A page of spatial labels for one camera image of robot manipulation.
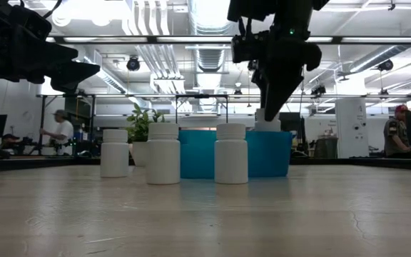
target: robotic arm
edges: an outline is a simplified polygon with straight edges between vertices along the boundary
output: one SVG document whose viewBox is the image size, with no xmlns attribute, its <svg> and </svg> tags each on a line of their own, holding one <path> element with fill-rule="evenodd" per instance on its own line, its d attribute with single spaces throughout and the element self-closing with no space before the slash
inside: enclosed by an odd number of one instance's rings
<svg viewBox="0 0 411 257">
<path fill-rule="evenodd" d="M 77 50 L 46 42 L 51 29 L 44 17 L 23 4 L 0 0 L 0 79 L 42 84 L 48 76 L 53 89 L 73 94 L 78 83 L 99 72 L 97 65 L 72 61 Z"/>
<path fill-rule="evenodd" d="M 231 0 L 228 20 L 239 23 L 240 35 L 233 37 L 233 62 L 249 61 L 252 82 L 261 91 L 265 120 L 272 121 L 294 90 L 303 81 L 303 67 L 316 69 L 321 62 L 320 48 L 306 42 L 313 10 L 319 11 L 329 0 Z M 252 34 L 253 19 L 264 21 L 275 14 L 268 31 Z M 242 17 L 248 18 L 244 26 Z"/>
</svg>

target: red cap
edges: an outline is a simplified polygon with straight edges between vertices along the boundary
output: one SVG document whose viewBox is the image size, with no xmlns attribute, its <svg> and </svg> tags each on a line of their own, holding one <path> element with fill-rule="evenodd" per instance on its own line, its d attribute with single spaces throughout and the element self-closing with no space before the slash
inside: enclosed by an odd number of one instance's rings
<svg viewBox="0 0 411 257">
<path fill-rule="evenodd" d="M 408 107 L 405 105 L 397 106 L 395 112 L 401 112 L 401 111 L 408 111 Z"/>
</svg>

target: cap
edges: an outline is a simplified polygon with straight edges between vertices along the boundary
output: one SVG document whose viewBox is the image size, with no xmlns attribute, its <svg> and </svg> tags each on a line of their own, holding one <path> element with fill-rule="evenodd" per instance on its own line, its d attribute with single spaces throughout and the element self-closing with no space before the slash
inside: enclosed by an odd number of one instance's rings
<svg viewBox="0 0 411 257">
<path fill-rule="evenodd" d="M 53 115 L 58 115 L 60 117 L 66 118 L 68 115 L 66 114 L 66 111 L 64 110 L 56 110 Z"/>
<path fill-rule="evenodd" d="M 6 134 L 6 135 L 4 135 L 3 136 L 3 138 L 2 138 L 3 140 L 4 139 L 14 139 L 14 140 L 19 140 L 20 138 L 18 137 L 18 136 L 14 136 L 14 135 L 12 135 L 12 134 Z"/>
<path fill-rule="evenodd" d="M 405 105 L 397 106 L 395 112 L 401 112 L 401 111 L 409 111 L 409 110 L 408 110 L 408 107 Z"/>
</svg>

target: white plastic bottle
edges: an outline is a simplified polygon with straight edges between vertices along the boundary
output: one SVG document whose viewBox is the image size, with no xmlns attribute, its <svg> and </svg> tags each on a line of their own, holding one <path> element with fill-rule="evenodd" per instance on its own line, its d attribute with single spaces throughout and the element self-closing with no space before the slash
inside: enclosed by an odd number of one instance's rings
<svg viewBox="0 0 411 257">
<path fill-rule="evenodd" d="M 248 146 L 244 124 L 217 125 L 215 142 L 215 182 L 248 182 Z"/>
<path fill-rule="evenodd" d="M 264 109 L 256 109 L 255 117 L 255 131 L 281 131 L 281 122 L 278 116 L 276 116 L 272 121 L 266 121 L 264 119 Z"/>
<path fill-rule="evenodd" d="M 101 145 L 101 178 L 120 178 L 128 175 L 128 132 L 106 129 Z"/>
<path fill-rule="evenodd" d="M 178 124 L 152 123 L 148 126 L 146 180 L 149 184 L 180 182 Z"/>
</svg>

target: blue plastic bin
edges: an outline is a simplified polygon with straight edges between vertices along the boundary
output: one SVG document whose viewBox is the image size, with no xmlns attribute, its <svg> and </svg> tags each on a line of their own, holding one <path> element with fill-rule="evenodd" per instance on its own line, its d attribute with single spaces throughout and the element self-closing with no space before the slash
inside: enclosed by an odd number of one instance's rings
<svg viewBox="0 0 411 257">
<path fill-rule="evenodd" d="M 290 164 L 292 136 L 289 132 L 249 131 L 248 176 L 251 178 L 286 176 Z M 214 177 L 215 131 L 180 131 L 181 177 Z"/>
</svg>

